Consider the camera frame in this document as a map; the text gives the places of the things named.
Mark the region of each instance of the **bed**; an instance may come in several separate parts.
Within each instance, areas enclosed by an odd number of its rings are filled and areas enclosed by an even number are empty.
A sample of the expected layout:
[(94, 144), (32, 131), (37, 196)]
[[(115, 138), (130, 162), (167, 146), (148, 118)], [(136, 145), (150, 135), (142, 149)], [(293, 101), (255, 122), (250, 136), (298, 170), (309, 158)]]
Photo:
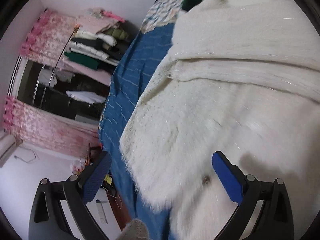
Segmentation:
[(170, 234), (169, 211), (155, 214), (143, 203), (121, 159), (119, 140), (140, 95), (171, 47), (174, 19), (166, 18), (165, 12), (159, 17), (159, 8), (164, 8), (168, 2), (171, 9), (180, 8), (181, 0), (156, 0), (155, 10), (149, 11), (143, 24), (145, 34), (139, 32), (112, 76), (110, 94), (99, 124), (100, 143), (112, 156), (111, 173), (116, 188), (130, 216), (147, 225), (153, 240), (174, 239)]

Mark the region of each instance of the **white fur coat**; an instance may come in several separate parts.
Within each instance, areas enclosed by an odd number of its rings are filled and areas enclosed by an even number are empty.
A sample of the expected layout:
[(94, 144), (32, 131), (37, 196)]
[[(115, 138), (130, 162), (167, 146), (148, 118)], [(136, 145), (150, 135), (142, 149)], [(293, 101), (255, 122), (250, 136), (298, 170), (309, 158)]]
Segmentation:
[(121, 151), (145, 202), (172, 206), (179, 240), (214, 239), (235, 210), (211, 166), (218, 150), (284, 180), (298, 239), (320, 208), (320, 37), (293, 0), (235, 1), (180, 15)]

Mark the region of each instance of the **fluffy white fabric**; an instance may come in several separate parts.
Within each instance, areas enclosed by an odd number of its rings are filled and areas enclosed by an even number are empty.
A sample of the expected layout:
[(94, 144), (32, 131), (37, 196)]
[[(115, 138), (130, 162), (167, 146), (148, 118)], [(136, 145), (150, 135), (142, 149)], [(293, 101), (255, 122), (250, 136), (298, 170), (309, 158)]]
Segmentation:
[(211, 167), (221, 150), (245, 174), (284, 179), (300, 238), (320, 208), (316, 30), (293, 0), (204, 0), (172, 43), (120, 140), (143, 199), (173, 207), (178, 239), (214, 239), (236, 207)]

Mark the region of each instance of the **blue gripper pad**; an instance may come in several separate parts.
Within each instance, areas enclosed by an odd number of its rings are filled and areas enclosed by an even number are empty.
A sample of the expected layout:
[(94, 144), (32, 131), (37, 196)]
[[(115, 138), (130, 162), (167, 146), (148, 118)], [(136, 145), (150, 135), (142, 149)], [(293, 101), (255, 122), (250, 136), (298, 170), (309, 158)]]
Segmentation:
[(217, 173), (231, 201), (241, 204), (243, 200), (242, 185), (233, 175), (228, 165), (220, 157), (219, 152), (212, 155), (212, 167)]

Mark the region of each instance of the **wooden floor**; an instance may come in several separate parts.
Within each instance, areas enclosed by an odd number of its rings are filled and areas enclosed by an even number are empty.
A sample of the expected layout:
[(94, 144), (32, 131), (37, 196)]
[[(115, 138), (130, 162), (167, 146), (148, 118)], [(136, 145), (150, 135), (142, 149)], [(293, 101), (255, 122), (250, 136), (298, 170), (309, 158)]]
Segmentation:
[(122, 231), (125, 228), (125, 226), (131, 221), (131, 217), (128, 213), (126, 206), (124, 205), (123, 200), (121, 199), (121, 196), (119, 196), (118, 198), (114, 198), (109, 194), (107, 194), (107, 196), (113, 214), (115, 215), (118, 225)]

